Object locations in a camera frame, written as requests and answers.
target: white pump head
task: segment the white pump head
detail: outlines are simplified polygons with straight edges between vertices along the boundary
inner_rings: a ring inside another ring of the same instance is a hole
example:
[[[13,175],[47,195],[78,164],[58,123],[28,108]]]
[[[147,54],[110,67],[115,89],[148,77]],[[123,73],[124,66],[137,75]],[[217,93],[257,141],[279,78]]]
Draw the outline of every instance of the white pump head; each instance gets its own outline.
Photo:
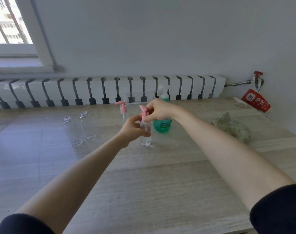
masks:
[[[158,87],[158,91],[161,94],[161,99],[168,99],[169,98],[169,95],[167,94],[168,89],[169,89],[168,85],[160,85]]]

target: wooden tabletop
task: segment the wooden tabletop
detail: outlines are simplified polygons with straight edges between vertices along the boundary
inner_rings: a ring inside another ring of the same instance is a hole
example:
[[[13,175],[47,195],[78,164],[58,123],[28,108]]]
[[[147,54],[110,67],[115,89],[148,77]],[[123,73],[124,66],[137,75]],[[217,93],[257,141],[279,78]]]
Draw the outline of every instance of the wooden tabletop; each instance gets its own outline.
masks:
[[[252,131],[249,145],[296,181],[296,136],[250,106],[228,99],[175,101],[210,122],[228,111]],[[74,149],[63,116],[87,110],[97,139]],[[0,110],[0,221],[121,127],[112,104]],[[130,115],[140,112],[128,106]],[[65,233],[240,233],[249,212],[183,128],[152,131],[122,149]]]

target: window frame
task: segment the window frame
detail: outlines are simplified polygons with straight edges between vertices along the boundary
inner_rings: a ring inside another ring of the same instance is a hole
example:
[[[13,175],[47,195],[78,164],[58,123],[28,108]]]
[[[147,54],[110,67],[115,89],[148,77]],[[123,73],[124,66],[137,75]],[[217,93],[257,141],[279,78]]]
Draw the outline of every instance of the window frame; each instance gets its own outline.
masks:
[[[43,66],[53,60],[31,0],[15,0],[33,44],[0,44],[0,57],[38,57]]]

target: green soap bottle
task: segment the green soap bottle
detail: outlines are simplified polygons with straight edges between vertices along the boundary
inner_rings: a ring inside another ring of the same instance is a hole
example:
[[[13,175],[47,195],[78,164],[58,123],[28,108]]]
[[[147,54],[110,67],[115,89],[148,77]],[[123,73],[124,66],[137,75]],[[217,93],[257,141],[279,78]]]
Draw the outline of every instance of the green soap bottle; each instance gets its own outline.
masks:
[[[167,89],[164,89],[162,95],[161,95],[161,99],[168,102],[169,101],[169,95],[167,94]],[[169,129],[171,128],[172,125],[172,120],[171,119],[167,119],[167,120],[163,120],[163,121],[159,121],[159,120],[154,120],[153,121],[153,127],[156,131],[161,132],[161,133],[165,133],[168,132]]]

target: window bar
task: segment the window bar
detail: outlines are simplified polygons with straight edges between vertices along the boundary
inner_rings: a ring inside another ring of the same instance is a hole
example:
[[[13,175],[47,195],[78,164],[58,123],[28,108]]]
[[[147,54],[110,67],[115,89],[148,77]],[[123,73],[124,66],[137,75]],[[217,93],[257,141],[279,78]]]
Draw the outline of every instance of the window bar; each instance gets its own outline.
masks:
[[[27,43],[26,38],[25,38],[24,34],[21,31],[21,28],[20,28],[20,26],[19,26],[19,24],[18,24],[18,22],[16,20],[15,15],[13,14],[13,11],[11,10],[10,2],[8,0],[4,0],[4,1],[6,3],[6,6],[7,6],[8,11],[10,12],[11,17],[13,18],[13,21],[14,21],[14,23],[16,25],[16,28],[17,28],[17,30],[18,30],[21,38],[22,38],[22,41],[26,44]]]
[[[6,37],[6,34],[4,33],[4,31],[3,31],[2,27],[1,27],[1,25],[0,25],[0,32],[1,32],[1,34],[2,34],[2,36],[3,36],[3,38],[4,38],[4,40],[5,40],[5,42],[6,42],[6,43],[10,43],[10,42],[8,41],[8,39],[7,39],[7,37]]]

